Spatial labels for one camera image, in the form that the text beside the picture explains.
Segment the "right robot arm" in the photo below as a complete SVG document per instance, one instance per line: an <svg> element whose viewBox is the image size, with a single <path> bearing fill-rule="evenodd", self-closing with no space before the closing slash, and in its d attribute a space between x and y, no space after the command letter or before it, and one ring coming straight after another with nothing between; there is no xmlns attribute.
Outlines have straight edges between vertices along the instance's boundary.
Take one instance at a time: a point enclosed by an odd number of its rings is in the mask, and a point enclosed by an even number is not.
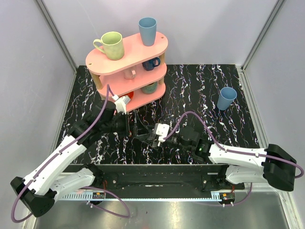
<svg viewBox="0 0 305 229"><path fill-rule="evenodd" d="M201 134L189 126L172 136L168 132L168 125L161 127L157 132L159 142L186 148L194 162L224 165L224 171L216 177L222 189L252 182L268 183L282 191L294 190L296 160L278 145L269 144L266 149L217 145L202 139Z"/></svg>

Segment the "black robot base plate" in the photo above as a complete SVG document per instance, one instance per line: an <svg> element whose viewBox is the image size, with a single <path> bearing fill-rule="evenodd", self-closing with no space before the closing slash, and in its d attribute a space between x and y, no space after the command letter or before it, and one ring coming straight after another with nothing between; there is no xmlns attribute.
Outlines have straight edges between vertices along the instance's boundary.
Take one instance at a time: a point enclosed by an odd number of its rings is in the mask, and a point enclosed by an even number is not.
<svg viewBox="0 0 305 229"><path fill-rule="evenodd" d="M244 184L234 185L225 179L228 165L70 165L67 171L76 172L82 168L97 173L94 187L108 190L125 187L146 186L190 186L199 191L217 191L233 188L243 190Z"/></svg>

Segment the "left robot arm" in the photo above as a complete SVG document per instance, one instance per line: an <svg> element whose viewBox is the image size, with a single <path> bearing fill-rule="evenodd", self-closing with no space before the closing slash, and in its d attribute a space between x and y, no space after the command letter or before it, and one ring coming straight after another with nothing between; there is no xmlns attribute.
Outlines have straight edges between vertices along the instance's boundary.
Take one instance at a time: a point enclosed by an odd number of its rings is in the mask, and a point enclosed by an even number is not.
<svg viewBox="0 0 305 229"><path fill-rule="evenodd" d="M93 189L110 187L112 175L106 175L95 164L84 164L80 170L67 177L58 176L79 155L96 143L103 134L117 133L138 140L151 139L153 128L144 125L135 114L130 118L111 101L103 101L81 120L75 122L60 145L35 170L25 177L15 177L10 185L18 201L30 214L41 217L63 196L84 187Z"/></svg>

